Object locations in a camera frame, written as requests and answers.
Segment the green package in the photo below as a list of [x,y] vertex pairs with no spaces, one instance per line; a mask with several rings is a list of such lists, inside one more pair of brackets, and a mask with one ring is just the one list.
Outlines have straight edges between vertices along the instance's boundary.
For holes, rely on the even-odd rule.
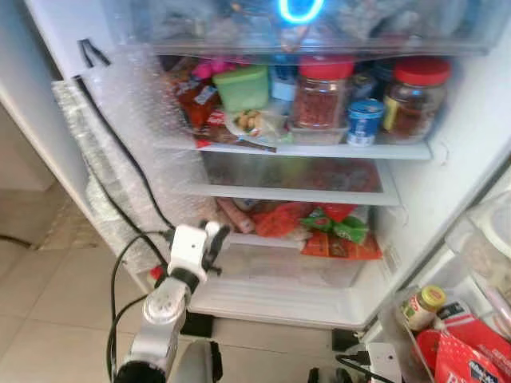
[[361,244],[365,241],[369,231],[367,226],[368,216],[369,207],[358,206],[341,222],[334,222],[332,230],[338,237]]
[[310,229],[330,231],[333,221],[325,214],[321,207],[317,207],[307,218],[302,218],[300,223]]

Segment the blue light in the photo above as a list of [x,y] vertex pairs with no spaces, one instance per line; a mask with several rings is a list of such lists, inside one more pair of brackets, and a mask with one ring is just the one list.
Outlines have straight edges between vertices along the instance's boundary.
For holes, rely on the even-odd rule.
[[286,21],[292,22],[294,24],[309,22],[310,20],[315,18],[318,15],[324,3],[324,0],[314,0],[314,4],[312,4],[307,14],[294,15],[291,14],[291,12],[289,11],[288,3],[289,1],[290,0],[279,0],[279,10],[280,14]]

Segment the red lid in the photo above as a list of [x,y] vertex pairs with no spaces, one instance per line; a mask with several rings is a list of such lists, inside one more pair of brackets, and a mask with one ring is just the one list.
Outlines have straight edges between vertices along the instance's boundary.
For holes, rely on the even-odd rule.
[[450,76],[450,63],[436,57],[407,57],[394,67],[394,77],[411,85],[440,85]]
[[340,80],[353,73],[352,56],[304,56],[300,58],[301,75],[315,80]]

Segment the green container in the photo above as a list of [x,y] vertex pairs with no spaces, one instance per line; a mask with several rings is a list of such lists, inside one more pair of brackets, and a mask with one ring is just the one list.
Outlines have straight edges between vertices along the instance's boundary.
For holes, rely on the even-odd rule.
[[261,109],[268,103],[268,67],[251,65],[213,76],[228,112]]

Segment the black cord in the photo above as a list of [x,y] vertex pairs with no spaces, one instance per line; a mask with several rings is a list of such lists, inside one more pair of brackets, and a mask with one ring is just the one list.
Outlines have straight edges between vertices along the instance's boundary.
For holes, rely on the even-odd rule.
[[117,135],[115,130],[113,130],[112,125],[106,120],[105,116],[103,116],[103,113],[101,113],[101,110],[98,108],[96,102],[94,102],[94,99],[92,95],[90,94],[89,90],[87,89],[87,86],[85,85],[85,82],[83,81],[83,78],[81,76],[75,76],[74,80],[77,82],[78,87],[83,92],[87,100],[89,101],[90,105],[92,106],[94,112],[96,113],[97,117],[101,120],[103,125],[105,126],[105,129],[109,132],[110,136],[116,141],[116,143],[119,145],[119,148],[121,151],[125,154],[126,157],[128,157],[129,162],[131,165],[135,168],[137,171],[138,176],[141,178],[142,183],[144,184],[145,190],[147,191],[149,198],[151,199],[151,203],[154,206],[154,210],[158,214],[158,216],[161,218],[162,221],[164,221],[167,226],[173,230],[176,228],[172,223],[165,217],[163,212],[160,209],[160,206],[158,205],[158,202],[156,201],[156,198],[154,197],[153,190],[151,189],[151,185],[149,184],[149,181],[147,179],[147,176],[145,175],[144,171],[142,170],[142,167],[138,164],[137,160],[135,160],[135,157],[133,157],[133,154],[129,151],[129,149],[126,147],[124,142],[122,142],[121,138]]
[[376,373],[372,373],[371,371],[369,371],[368,369],[364,369],[363,367],[360,367],[359,365],[356,365],[355,363],[351,363],[350,361],[347,361],[346,359],[343,358],[342,355],[337,355],[335,357],[335,359],[343,364],[343,365],[346,365],[348,367],[351,367],[352,369],[356,369],[357,371],[359,371],[360,373],[365,373],[366,376],[369,376],[369,377],[373,377],[374,379],[378,379],[379,381],[382,381],[384,383],[399,383],[399,382],[395,382],[395,381],[392,381],[390,379],[387,379],[386,377],[382,377],[381,375],[378,375]]
[[27,249],[30,249],[33,246],[32,243],[25,241],[24,239],[12,237],[10,235],[5,234],[0,234],[0,241],[16,243],[17,245],[26,247]]
[[[143,233],[137,234],[135,237],[133,237],[128,244],[122,249],[121,253],[119,253],[119,256],[117,257],[113,269],[112,274],[110,275],[110,310],[112,315],[112,323],[115,322],[116,319],[116,307],[115,307],[115,278],[117,276],[117,270],[119,270],[119,265],[121,265],[122,259],[125,257],[126,252],[128,249],[140,238],[143,238],[147,234],[158,234],[163,235],[163,231],[145,231]],[[116,334],[113,335],[112,345],[110,346],[110,359],[107,361],[107,367],[110,371],[110,375],[117,371],[117,336]]]
[[131,301],[130,303],[128,303],[126,306],[124,306],[121,309],[121,311],[119,311],[119,314],[117,314],[115,316],[115,318],[113,319],[113,321],[112,321],[112,325],[110,326],[110,331],[109,331],[109,339],[108,339],[108,341],[106,343],[106,365],[108,366],[108,373],[109,373],[110,381],[113,381],[115,379],[115,376],[117,375],[117,371],[115,371],[112,368],[112,361],[111,361],[112,355],[114,355],[115,358],[117,359],[117,355],[115,355],[115,353],[117,351],[114,348],[116,337],[117,337],[117,324],[121,320],[122,315],[130,307],[136,305],[138,302],[141,302],[141,301],[143,301],[146,298],[147,298],[147,294],[146,295],[142,295],[141,297],[139,297],[139,298],[135,299],[134,301]]
[[[113,197],[110,195],[108,190],[106,190],[105,185],[101,182],[99,176],[94,171],[94,168],[91,166],[89,161],[85,157],[83,159],[85,161],[85,164],[87,165],[87,168],[90,170],[93,177],[96,179],[97,184],[99,185],[101,191],[103,192],[103,194],[105,194],[106,199],[110,202],[110,204],[113,206],[115,211],[121,216],[121,218],[124,221],[126,221],[126,223],[133,229],[133,231],[135,231],[137,234],[144,234],[144,232],[133,222],[133,220],[131,218],[129,218],[129,216],[121,209],[119,204],[113,199]],[[168,265],[167,261],[165,260],[164,256],[160,253],[160,250],[154,244],[154,242],[147,235],[144,235],[141,238],[144,240],[144,242],[149,247],[151,247],[151,250],[154,251],[155,256],[158,258],[160,263],[163,265],[164,269],[167,270],[167,265]]]

